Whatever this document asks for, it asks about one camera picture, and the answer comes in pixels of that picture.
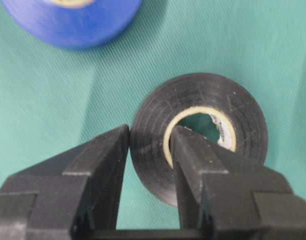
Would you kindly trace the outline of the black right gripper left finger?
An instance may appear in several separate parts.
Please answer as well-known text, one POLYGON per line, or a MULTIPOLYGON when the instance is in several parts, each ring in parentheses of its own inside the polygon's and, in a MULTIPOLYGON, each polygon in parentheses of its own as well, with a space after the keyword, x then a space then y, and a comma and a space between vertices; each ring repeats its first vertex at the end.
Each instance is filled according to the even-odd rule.
POLYGON ((115 229, 128 148, 122 124, 8 176, 0 187, 0 240, 74 240, 115 229))

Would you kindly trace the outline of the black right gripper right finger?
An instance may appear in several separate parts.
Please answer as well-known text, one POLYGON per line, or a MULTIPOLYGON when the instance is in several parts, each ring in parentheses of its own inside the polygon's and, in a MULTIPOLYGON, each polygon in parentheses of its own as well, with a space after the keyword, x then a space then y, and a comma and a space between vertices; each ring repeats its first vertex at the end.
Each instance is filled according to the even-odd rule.
POLYGON ((208 240, 306 240, 306 201, 281 173, 182 126, 171 155, 182 229, 208 240))

